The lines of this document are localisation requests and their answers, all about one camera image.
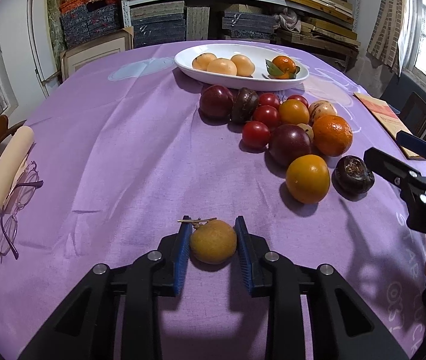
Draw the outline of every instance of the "metal screw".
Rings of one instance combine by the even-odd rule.
[[[324,275],[332,275],[334,272],[334,268],[332,266],[330,266],[329,264],[323,264],[322,266],[319,267],[319,270],[322,274]]]
[[[421,200],[424,204],[426,204],[426,195],[422,193],[422,194],[420,195],[420,200]]]
[[[265,253],[265,259],[271,262],[278,261],[279,254],[277,254],[275,251],[269,251],[268,253]]]
[[[106,264],[96,264],[93,267],[93,273],[96,275],[102,275],[104,274],[108,269],[108,266]]]
[[[158,250],[153,250],[150,253],[148,253],[148,259],[151,261],[158,261],[161,259],[161,257],[163,257],[163,255]]]

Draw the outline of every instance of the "white oval plate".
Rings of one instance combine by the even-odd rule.
[[[256,69],[252,77],[229,76],[227,74],[193,69],[193,59],[203,53],[213,53],[218,58],[228,59],[235,54],[243,54],[254,63]],[[284,54],[246,44],[213,43],[202,44],[180,51],[174,57],[174,61],[183,73],[202,83],[223,85],[231,89],[248,88],[253,91],[269,92],[294,88],[309,76],[308,69],[293,58],[296,65],[301,68],[296,79],[270,79],[266,69],[266,60],[272,61],[276,56],[280,55]]]

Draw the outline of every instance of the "purple tablecloth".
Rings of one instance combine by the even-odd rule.
[[[177,232],[183,215],[231,224],[243,215],[251,233],[293,262],[336,267],[411,356],[425,331],[425,238],[406,227],[396,188],[377,178],[356,202],[333,187],[318,205],[295,202],[284,173],[265,154],[240,150],[240,133],[199,117],[203,85],[173,63],[196,44],[145,47],[90,63],[28,120],[36,141],[30,159],[44,186],[18,214],[19,260],[9,254],[0,263],[0,352],[17,358],[94,264],[132,263]],[[404,160],[353,97],[361,87],[306,52],[264,47],[309,67],[301,88],[279,95],[336,103],[354,130],[347,154],[362,157],[374,146]],[[330,170],[337,160],[328,159]],[[409,164],[426,176],[426,162]],[[165,360],[264,357],[267,301],[248,297],[237,257],[220,269],[190,261],[183,293],[161,298],[159,308]]]

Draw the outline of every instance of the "dark purple fruit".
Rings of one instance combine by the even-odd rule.
[[[347,193],[366,193],[374,184],[374,174],[359,157],[347,155],[340,159],[334,170],[338,185]]]
[[[231,121],[234,123],[246,123],[251,120],[253,112],[258,107],[259,96],[255,91],[241,88],[236,95],[231,110]]]
[[[277,163],[288,167],[296,158],[311,154],[312,144],[301,127],[283,124],[271,133],[268,149]]]
[[[199,98],[199,109],[210,119],[226,119],[233,108],[233,94],[221,85],[212,85]]]

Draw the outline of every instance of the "red tomato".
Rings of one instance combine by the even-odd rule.
[[[281,124],[281,116],[278,110],[271,105],[262,105],[255,109],[253,120],[266,124],[270,130],[274,130]]]
[[[259,96],[259,105],[271,105],[278,109],[280,104],[279,98],[274,93],[263,93]]]
[[[288,97],[288,100],[299,100],[300,102],[302,102],[304,105],[306,105],[306,108],[309,108],[309,104],[308,104],[308,100],[301,96],[300,94],[292,94],[290,97]]]
[[[252,149],[264,148],[270,137],[270,130],[264,123],[251,121],[243,127],[243,143]]]

